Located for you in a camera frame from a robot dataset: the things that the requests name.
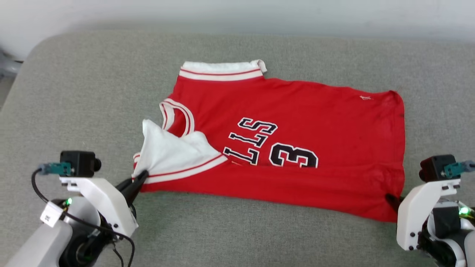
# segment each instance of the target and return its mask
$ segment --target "gray cushion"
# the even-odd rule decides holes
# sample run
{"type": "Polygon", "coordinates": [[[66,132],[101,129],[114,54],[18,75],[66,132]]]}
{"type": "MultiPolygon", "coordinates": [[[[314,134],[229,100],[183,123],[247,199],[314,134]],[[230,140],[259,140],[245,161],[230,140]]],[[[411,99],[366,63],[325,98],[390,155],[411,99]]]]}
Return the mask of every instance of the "gray cushion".
{"type": "MultiPolygon", "coordinates": [[[[475,47],[471,44],[274,36],[101,31],[50,38],[30,54],[0,112],[1,255],[5,264],[40,224],[44,203],[31,188],[41,162],[61,150],[91,150],[97,177],[130,176],[143,118],[161,123],[158,103],[185,60],[263,59],[266,77],[359,90],[398,91],[406,107],[406,187],[421,184],[421,160],[475,153],[475,47]]],[[[39,177],[49,198],[70,194],[39,177]]],[[[466,175],[457,198],[475,206],[466,175]]],[[[335,211],[262,201],[147,193],[136,200],[133,266],[432,266],[396,243],[396,225],[335,211]]],[[[128,260],[130,245],[118,249],[128,260]]],[[[97,266],[119,266],[110,249],[97,266]]]]}

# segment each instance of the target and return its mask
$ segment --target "jersey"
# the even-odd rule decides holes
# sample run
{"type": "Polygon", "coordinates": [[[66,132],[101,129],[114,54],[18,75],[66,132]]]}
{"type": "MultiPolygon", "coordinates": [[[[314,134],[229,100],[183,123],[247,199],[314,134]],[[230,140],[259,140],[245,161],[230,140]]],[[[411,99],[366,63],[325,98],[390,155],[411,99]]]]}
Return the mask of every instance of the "jersey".
{"type": "Polygon", "coordinates": [[[160,103],[163,129],[177,136],[203,132],[241,165],[402,169],[404,105],[396,92],[265,79],[265,71],[262,60],[185,62],[160,103]]]}
{"type": "Polygon", "coordinates": [[[397,215],[385,201],[385,194],[399,190],[404,171],[398,163],[318,168],[237,165],[209,145],[198,131],[177,137],[144,120],[143,135],[132,174],[136,177],[148,170],[142,191],[265,200],[396,221],[397,215]]]}

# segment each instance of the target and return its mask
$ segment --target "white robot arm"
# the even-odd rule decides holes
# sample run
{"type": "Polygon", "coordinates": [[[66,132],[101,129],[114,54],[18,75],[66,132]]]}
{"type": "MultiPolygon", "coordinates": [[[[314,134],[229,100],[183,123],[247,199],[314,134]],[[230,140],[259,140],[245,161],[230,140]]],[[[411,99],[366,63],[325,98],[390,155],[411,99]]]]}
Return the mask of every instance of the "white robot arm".
{"type": "Polygon", "coordinates": [[[43,164],[33,173],[33,188],[47,202],[40,216],[44,224],[6,267],[89,267],[107,245],[122,239],[132,245],[130,266],[134,251],[130,236],[138,227],[132,202],[148,173],[141,173],[135,182],[126,179],[114,187],[106,179],[91,178],[101,165],[92,152],[63,151],[60,161],[43,164]],[[36,187],[37,173],[60,174],[61,184],[81,195],[49,201],[36,187]]]}
{"type": "Polygon", "coordinates": [[[421,167],[419,176],[426,183],[412,189],[398,208],[398,244],[428,253],[442,267],[475,267],[475,211],[442,199],[457,193],[460,174],[474,171],[475,164],[441,155],[421,167]]]}

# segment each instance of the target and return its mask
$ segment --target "red basketball jersey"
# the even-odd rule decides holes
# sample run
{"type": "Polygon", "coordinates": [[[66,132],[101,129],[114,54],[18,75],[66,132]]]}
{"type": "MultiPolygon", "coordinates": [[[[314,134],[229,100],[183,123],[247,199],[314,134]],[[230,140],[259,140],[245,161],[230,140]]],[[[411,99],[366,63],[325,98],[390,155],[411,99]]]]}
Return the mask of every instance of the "red basketball jersey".
{"type": "MultiPolygon", "coordinates": [[[[256,183],[265,181],[273,190],[262,192],[265,197],[247,198],[395,221],[396,213],[384,196],[399,196],[404,185],[404,106],[400,96],[393,91],[366,93],[314,82],[265,79],[264,71],[261,60],[186,62],[173,93],[160,103],[163,129],[176,136],[200,131],[232,162],[241,167],[258,166],[245,168],[245,172],[254,174],[236,178],[243,183],[241,197],[246,197],[245,191],[252,190],[256,183]],[[336,188],[330,190],[322,186],[325,183],[336,188]],[[349,191],[339,194],[339,187],[349,191]],[[325,199],[335,203],[337,198],[342,200],[337,204],[341,208],[323,205],[325,199]],[[343,202],[349,200],[353,208],[342,210],[343,202]],[[383,215],[363,214],[367,203],[374,204],[375,200],[383,215]]],[[[244,175],[236,170],[220,175],[237,173],[244,175]]],[[[193,182],[183,179],[167,183],[148,185],[144,190],[181,191],[193,182]]],[[[220,190],[207,193],[239,197],[220,190]]]]}

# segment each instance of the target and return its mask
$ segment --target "black cable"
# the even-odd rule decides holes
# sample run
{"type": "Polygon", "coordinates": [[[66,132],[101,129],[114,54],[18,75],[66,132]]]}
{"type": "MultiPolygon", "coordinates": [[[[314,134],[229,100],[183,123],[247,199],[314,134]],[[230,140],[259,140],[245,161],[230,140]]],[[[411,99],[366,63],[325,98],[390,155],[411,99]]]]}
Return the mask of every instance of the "black cable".
{"type": "MultiPolygon", "coordinates": [[[[33,186],[33,190],[34,190],[35,193],[39,196],[39,198],[41,198],[41,200],[43,200],[44,202],[48,203],[49,200],[39,191],[38,187],[36,186],[36,174],[37,174],[38,172],[40,172],[40,171],[41,171],[41,169],[37,169],[37,170],[34,171],[33,174],[31,175],[31,185],[33,186]]],[[[121,234],[121,233],[118,233],[118,232],[116,232],[116,231],[114,231],[114,230],[112,230],[112,229],[105,228],[105,227],[101,227],[101,226],[97,226],[97,225],[94,225],[94,224],[92,224],[92,223],[89,223],[89,222],[87,222],[87,221],[85,221],[85,220],[82,220],[82,219],[80,219],[80,218],[78,218],[78,217],[76,217],[76,216],[74,216],[74,215],[71,215],[71,214],[67,213],[66,211],[63,211],[63,215],[64,215],[64,216],[68,216],[68,217],[70,217],[71,219],[73,219],[73,220],[75,220],[75,221],[77,221],[77,222],[79,222],[79,223],[82,223],[82,224],[84,224],[84,225],[86,225],[86,226],[92,227],[92,228],[97,229],[97,230],[100,230],[100,231],[108,232],[108,233],[111,233],[111,234],[113,234],[113,235],[117,235],[117,236],[122,237],[122,238],[126,239],[127,241],[129,241],[129,242],[130,242],[130,245],[131,245],[131,247],[132,247],[132,251],[131,251],[131,253],[130,253],[129,264],[127,264],[127,267],[130,267],[130,266],[132,265],[133,255],[134,255],[134,253],[135,253],[135,244],[134,244],[133,240],[132,240],[130,237],[128,237],[128,236],[126,236],[126,235],[123,235],[123,234],[121,234]]]]}
{"type": "Polygon", "coordinates": [[[122,258],[122,256],[119,254],[119,252],[118,252],[117,249],[115,248],[115,244],[114,244],[114,249],[113,249],[112,251],[119,257],[119,259],[120,259],[120,265],[121,265],[122,267],[124,267],[124,265],[123,265],[123,264],[124,264],[124,261],[123,261],[124,259],[122,258]]]}
{"type": "Polygon", "coordinates": [[[41,198],[41,200],[43,200],[44,202],[48,203],[49,200],[45,196],[43,196],[43,194],[39,191],[38,187],[36,186],[36,174],[40,171],[41,171],[41,168],[34,171],[33,174],[31,175],[31,185],[33,186],[33,190],[39,196],[39,198],[41,198]]]}

